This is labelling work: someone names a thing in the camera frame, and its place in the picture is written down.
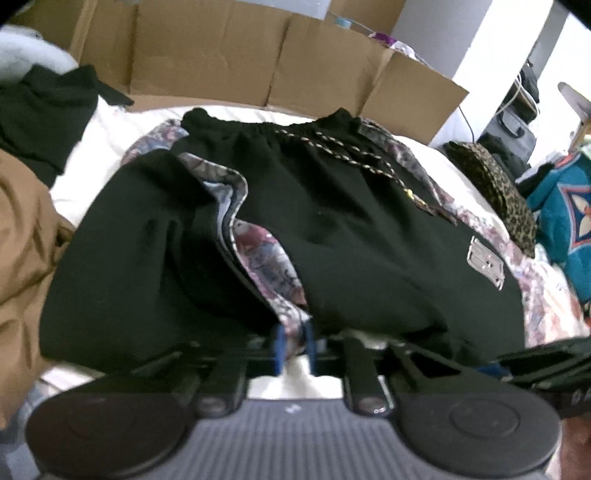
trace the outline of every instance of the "gray plastic surface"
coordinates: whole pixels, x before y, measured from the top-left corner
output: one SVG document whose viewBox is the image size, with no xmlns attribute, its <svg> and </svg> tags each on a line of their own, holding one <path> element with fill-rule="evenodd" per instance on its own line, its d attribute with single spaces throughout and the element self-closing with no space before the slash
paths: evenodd
<svg viewBox="0 0 591 480">
<path fill-rule="evenodd" d="M 201 421 L 178 453 L 135 480 L 460 480 L 413 454 L 385 420 L 342 400 L 246 400 Z M 60 480 L 42 475 L 39 480 Z M 542 472 L 518 479 L 548 480 Z"/>
</svg>

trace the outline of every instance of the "white bed sheet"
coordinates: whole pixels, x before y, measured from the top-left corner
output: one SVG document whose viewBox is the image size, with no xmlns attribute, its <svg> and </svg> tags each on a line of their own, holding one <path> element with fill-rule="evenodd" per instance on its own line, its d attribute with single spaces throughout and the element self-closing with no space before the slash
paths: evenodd
<svg viewBox="0 0 591 480">
<path fill-rule="evenodd" d="M 82 140 L 73 150 L 66 164 L 66 172 L 58 177 L 51 189 L 51 197 L 58 213 L 78 226 L 94 198 L 119 168 L 125 151 L 141 136 L 167 119 L 181 119 L 195 106 L 158 109 L 146 112 L 126 112 L 109 106 L 103 99 L 85 130 Z M 205 110 L 222 120 L 247 123 L 273 122 L 279 125 L 301 124 L 308 118 L 286 115 L 254 108 L 204 106 Z M 471 182 L 440 152 L 409 138 L 398 137 L 407 144 L 428 174 L 462 205 L 480 217 L 497 224 L 508 232 L 488 202 Z M 72 366 L 55 367 L 43 380 L 66 390 L 92 379 L 88 371 Z M 338 379 L 312 377 L 305 358 L 287 365 L 281 377 L 265 377 L 251 382 L 252 398 L 340 398 L 342 387 Z"/>
</svg>

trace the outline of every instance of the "round black knob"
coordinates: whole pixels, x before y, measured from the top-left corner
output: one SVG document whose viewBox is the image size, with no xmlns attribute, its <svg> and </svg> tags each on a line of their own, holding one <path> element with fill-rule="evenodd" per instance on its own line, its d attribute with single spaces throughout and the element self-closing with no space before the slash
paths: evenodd
<svg viewBox="0 0 591 480">
<path fill-rule="evenodd" d="M 67 479 L 125 478 L 180 444 L 187 413 L 170 394 L 63 394 L 42 403 L 26 429 L 39 469 Z"/>
<path fill-rule="evenodd" d="M 513 478 L 540 469 L 560 441 L 556 411 L 517 388 L 407 397 L 398 424 L 419 456 L 469 478 Z"/>
</svg>

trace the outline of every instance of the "box flap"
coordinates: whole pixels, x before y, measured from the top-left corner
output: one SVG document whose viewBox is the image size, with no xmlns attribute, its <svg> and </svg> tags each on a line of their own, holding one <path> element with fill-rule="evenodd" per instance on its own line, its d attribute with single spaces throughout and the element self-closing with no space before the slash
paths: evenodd
<svg viewBox="0 0 591 480">
<path fill-rule="evenodd" d="M 404 4 L 405 0 L 333 0 L 329 11 L 390 35 Z"/>
<path fill-rule="evenodd" d="M 395 135 L 428 145 L 466 95 L 435 70 L 395 53 L 361 115 Z"/>
<path fill-rule="evenodd" d="M 130 95 L 129 97 L 135 103 L 132 106 L 127 107 L 128 112 L 145 112 L 146 110 L 155 110 L 161 108 L 203 105 L 222 105 L 252 108 L 252 105 L 243 105 L 241 103 L 193 97 L 175 97 L 169 95 Z"/>
<path fill-rule="evenodd" d="M 340 107 L 357 115 L 392 50 L 362 34 L 294 15 L 268 104 L 308 116 Z"/>
<path fill-rule="evenodd" d="M 136 5 L 100 0 L 87 29 L 80 63 L 95 66 L 99 78 L 127 91 L 134 53 Z"/>
<path fill-rule="evenodd" d="M 97 3 L 98 0 L 36 2 L 11 21 L 37 30 L 45 40 L 68 51 L 79 61 Z"/>
<path fill-rule="evenodd" d="M 141 2 L 131 93 L 265 105 L 291 15 L 231 0 Z"/>
</svg>

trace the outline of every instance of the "leopard print fabric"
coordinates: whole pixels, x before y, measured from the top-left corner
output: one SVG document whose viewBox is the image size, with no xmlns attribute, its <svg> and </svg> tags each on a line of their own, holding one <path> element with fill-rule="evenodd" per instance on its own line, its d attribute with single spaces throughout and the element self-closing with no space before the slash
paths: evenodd
<svg viewBox="0 0 591 480">
<path fill-rule="evenodd" d="M 449 142 L 443 148 L 449 160 L 491 204 L 515 244 L 533 258 L 537 231 L 534 214 L 490 152 L 470 142 Z"/>
</svg>

